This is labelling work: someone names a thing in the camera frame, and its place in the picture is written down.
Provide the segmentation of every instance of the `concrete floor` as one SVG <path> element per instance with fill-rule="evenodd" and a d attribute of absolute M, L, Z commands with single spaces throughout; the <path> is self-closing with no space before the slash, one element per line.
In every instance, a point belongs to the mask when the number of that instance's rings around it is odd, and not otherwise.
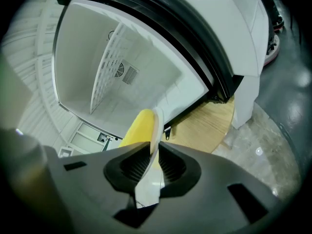
<path fill-rule="evenodd" d="M 290 29 L 287 8 L 281 0 L 274 1 L 285 27 L 278 34 L 279 55 L 261 74 L 256 102 L 285 136 L 304 177 L 312 159 L 312 57 L 304 36 L 299 44 L 295 20 Z"/>
<path fill-rule="evenodd" d="M 254 104 L 252 118 L 238 130 L 231 128 L 214 155 L 227 158 L 261 180 L 284 200 L 300 187 L 299 168 L 291 147 L 269 116 Z"/>

